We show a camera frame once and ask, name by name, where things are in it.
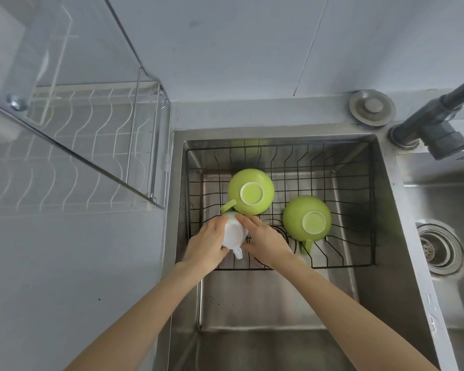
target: drain hole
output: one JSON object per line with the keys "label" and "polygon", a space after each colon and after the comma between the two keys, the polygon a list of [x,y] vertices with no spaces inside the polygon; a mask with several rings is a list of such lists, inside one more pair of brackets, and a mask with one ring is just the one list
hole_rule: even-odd
{"label": "drain hole", "polygon": [[464,252],[451,231],[439,225],[426,224],[418,226],[418,233],[431,272],[445,275],[459,270]]}

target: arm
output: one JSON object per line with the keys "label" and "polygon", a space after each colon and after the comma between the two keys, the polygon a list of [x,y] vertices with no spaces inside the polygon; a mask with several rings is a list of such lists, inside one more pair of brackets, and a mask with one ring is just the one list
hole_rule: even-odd
{"label": "arm", "polygon": [[180,301],[223,260],[227,217],[213,218],[187,245],[182,262],[105,332],[66,371],[134,370]]}
{"label": "arm", "polygon": [[257,217],[237,219],[252,237],[242,247],[301,293],[357,370],[437,371],[397,332],[294,255],[279,233]]}

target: black wire rack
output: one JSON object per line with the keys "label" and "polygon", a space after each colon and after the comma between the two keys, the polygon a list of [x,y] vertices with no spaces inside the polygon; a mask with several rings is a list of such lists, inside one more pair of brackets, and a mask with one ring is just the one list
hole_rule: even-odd
{"label": "black wire rack", "polygon": [[[278,231],[311,268],[349,268],[375,264],[374,168],[370,142],[232,146],[186,152],[188,237],[228,202],[231,177],[246,168],[270,176],[272,205],[258,217]],[[328,235],[310,252],[291,238],[282,223],[287,203],[299,195],[323,200],[332,213]],[[244,252],[229,253],[217,270],[270,269]]]}

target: green cup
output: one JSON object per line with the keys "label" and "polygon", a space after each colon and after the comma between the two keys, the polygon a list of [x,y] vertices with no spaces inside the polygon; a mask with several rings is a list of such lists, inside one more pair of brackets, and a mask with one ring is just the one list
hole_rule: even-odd
{"label": "green cup", "polygon": [[272,204],[275,188],[266,173],[244,169],[230,180],[228,194],[229,202],[220,208],[222,212],[234,207],[243,214],[257,215]]}
{"label": "green cup", "polygon": [[332,226],[332,214],[320,199],[301,195],[285,207],[284,228],[294,239],[301,241],[301,253],[311,252],[313,242],[323,239]]}

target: drain cover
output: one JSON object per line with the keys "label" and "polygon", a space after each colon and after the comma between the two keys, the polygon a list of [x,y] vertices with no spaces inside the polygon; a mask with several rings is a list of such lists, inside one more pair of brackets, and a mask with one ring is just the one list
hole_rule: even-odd
{"label": "drain cover", "polygon": [[435,274],[453,274],[464,261],[461,243],[450,230],[436,224],[418,226],[428,268]]}

